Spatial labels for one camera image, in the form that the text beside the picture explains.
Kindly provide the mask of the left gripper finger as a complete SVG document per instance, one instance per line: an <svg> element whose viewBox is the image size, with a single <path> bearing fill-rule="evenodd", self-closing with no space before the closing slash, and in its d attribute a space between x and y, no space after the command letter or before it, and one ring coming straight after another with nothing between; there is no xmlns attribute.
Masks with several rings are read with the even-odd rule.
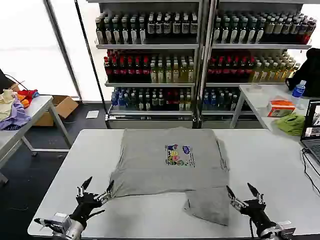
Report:
<svg viewBox="0 0 320 240"><path fill-rule="evenodd" d="M110 199L112 199L112 191L114 187L114 180L111 180L109 183L108 188L100 195L96 196L94 199L97 202L108 202Z"/></svg>
<svg viewBox="0 0 320 240"><path fill-rule="evenodd" d="M77 195L76 198L81 198L84 196L89 196L92 193L90 192L86 192L86 189L88 188L88 186L90 185L91 181L92 181L93 177L89 177L88 179L86 179L81 186L77 187Z"/></svg>

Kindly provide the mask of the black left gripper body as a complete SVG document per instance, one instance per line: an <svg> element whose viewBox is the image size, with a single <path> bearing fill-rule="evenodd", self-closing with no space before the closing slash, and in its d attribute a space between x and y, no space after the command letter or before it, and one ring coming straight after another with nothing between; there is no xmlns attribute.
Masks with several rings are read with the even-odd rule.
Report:
<svg viewBox="0 0 320 240"><path fill-rule="evenodd" d="M82 225L86 225L89 218L91 218L94 214L91 214L93 209L100 208L102 203L100 200L96 198L98 194L85 192L83 196L76 197L76 201L78 203L77 207L70 214L70 219L75 220Z"/></svg>

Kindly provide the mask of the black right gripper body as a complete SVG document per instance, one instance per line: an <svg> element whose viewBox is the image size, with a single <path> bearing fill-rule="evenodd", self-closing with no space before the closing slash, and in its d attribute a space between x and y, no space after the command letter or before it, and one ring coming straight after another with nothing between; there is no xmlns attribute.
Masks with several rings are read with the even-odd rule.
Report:
<svg viewBox="0 0 320 240"><path fill-rule="evenodd" d="M244 203L245 206L241 208L240 213L250 217L257 232L263 232L265 229L273 226L273 222L265 213L265 203L259 203L258 199L245 200Z"/></svg>

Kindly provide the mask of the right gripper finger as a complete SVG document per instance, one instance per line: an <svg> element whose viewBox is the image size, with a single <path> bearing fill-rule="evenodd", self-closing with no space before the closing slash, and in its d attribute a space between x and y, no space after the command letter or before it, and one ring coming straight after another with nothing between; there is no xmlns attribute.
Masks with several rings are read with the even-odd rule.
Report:
<svg viewBox="0 0 320 240"><path fill-rule="evenodd" d="M237 198L235 196L235 194L233 193L233 191L231 190L231 188L227 185L226 186L227 189L227 194L228 197L230 199L230 204L238 211L241 212L244 208L246 208L248 206L247 203L245 203L244 201L240 200L239 198Z"/></svg>
<svg viewBox="0 0 320 240"><path fill-rule="evenodd" d="M261 194L257 188L255 188L253 185L251 185L249 182L247 183L247 186L252 193L252 195L258 200L260 204L264 204L264 195Z"/></svg>

